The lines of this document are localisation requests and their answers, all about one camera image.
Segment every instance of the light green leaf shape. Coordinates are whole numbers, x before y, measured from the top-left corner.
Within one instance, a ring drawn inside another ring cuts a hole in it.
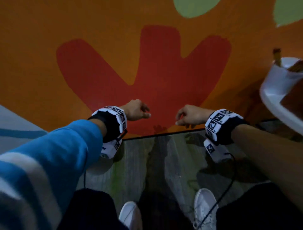
[[[198,17],[214,8],[220,0],[174,0],[175,8],[185,18]]]
[[[277,26],[303,19],[303,0],[276,0],[274,20]]]

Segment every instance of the red coral shape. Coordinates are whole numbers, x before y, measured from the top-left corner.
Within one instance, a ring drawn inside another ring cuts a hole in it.
[[[179,32],[158,25],[142,29],[140,44],[138,72],[131,86],[82,39],[62,44],[57,63],[68,86],[92,111],[131,99],[145,102],[151,118],[128,122],[128,131],[147,136],[154,134],[154,127],[174,125],[184,105],[203,103],[220,79],[231,45],[220,36],[209,36],[182,58]]]

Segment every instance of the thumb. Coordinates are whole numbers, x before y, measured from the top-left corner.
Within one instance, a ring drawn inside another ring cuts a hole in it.
[[[185,122],[185,118],[184,117],[182,119],[176,121],[176,125],[184,126],[185,124],[186,124],[186,122]]]
[[[150,118],[152,115],[150,113],[142,113],[142,118]]]

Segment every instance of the white shoe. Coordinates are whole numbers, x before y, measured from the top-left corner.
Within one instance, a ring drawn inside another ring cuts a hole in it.
[[[120,212],[119,220],[129,230],[142,230],[141,212],[135,202],[126,202]]]
[[[193,222],[194,229],[198,230],[216,230],[216,212],[219,208],[218,205],[212,210],[203,224],[199,227],[201,221],[208,214],[212,206],[216,203],[216,198],[213,193],[207,188],[200,189],[195,196],[194,210],[195,210],[195,220]]]

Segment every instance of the pant leg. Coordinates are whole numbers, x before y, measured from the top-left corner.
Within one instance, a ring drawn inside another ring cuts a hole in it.
[[[219,208],[217,230],[303,229],[303,215],[273,183],[256,185],[238,200]]]
[[[87,188],[74,193],[58,229],[127,230],[128,228],[118,220],[114,201],[109,194]]]

